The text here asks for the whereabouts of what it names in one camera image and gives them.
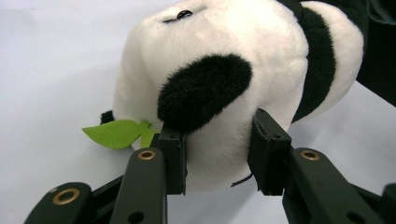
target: plush bamboo leaf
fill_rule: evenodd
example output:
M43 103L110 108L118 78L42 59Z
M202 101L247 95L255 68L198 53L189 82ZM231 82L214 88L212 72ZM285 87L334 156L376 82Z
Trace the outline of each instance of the plush bamboo leaf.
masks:
M133 120L119 119L95 127L84 128L82 131L94 142L113 149L129 147L149 124L137 124Z

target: white table surface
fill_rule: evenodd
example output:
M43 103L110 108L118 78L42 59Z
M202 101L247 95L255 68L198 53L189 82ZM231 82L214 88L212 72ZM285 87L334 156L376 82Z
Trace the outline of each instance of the white table surface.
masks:
M0 223L22 223L65 182L97 189L132 150L92 142L82 127L110 109L124 40L175 0L0 2ZM334 108L290 128L295 147L324 152L348 181L380 194L396 182L396 108L359 83ZM168 197L169 223L287 223L281 198L253 179L234 189Z

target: brass screw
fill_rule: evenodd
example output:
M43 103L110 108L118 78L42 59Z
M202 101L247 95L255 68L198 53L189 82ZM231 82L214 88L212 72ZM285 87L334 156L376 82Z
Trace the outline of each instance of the brass screw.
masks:
M56 205L65 205L73 202L79 195L78 189L64 189L53 197L52 202Z
M153 151L142 151L137 155L137 157L142 161L149 161L155 157L155 152Z

